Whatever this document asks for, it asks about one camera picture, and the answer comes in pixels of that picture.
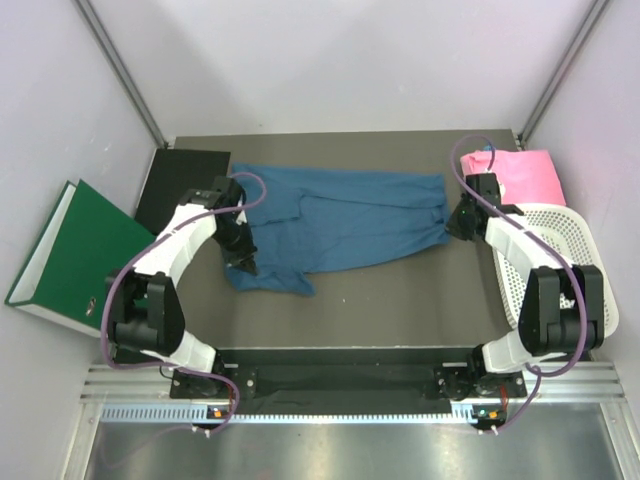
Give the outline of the blue t shirt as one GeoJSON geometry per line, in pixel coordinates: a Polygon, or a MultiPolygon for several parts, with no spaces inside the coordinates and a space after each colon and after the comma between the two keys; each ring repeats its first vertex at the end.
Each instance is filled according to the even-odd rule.
{"type": "Polygon", "coordinates": [[[258,273],[226,268],[238,291],[312,296],[309,275],[383,264],[448,242],[441,174],[236,163],[258,273]]]}

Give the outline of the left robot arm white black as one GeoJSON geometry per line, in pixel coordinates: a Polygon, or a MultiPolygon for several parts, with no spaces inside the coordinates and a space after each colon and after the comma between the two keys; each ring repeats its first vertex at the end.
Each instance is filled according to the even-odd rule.
{"type": "Polygon", "coordinates": [[[246,212],[265,200],[267,188],[251,174],[260,195],[249,201],[239,182],[243,176],[218,176],[208,190],[188,190],[154,242],[107,278],[100,348],[110,368],[127,368],[115,359],[121,350],[140,354],[140,367],[178,370],[209,397],[227,387],[231,405],[238,405],[239,389],[226,377],[217,350],[187,331],[177,285],[210,239],[220,246],[227,267],[257,274],[257,248],[246,212]]]}

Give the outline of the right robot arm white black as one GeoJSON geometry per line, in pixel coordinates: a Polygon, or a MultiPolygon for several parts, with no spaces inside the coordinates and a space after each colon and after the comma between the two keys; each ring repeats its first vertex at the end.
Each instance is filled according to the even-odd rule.
{"type": "Polygon", "coordinates": [[[605,340],[601,270],[574,263],[527,229],[524,212],[502,202],[495,174],[472,174],[462,183],[464,192],[446,231],[460,240],[484,241],[525,281],[516,327],[470,354],[469,388],[487,396],[507,376],[550,355],[577,361],[601,347],[605,340]]]}

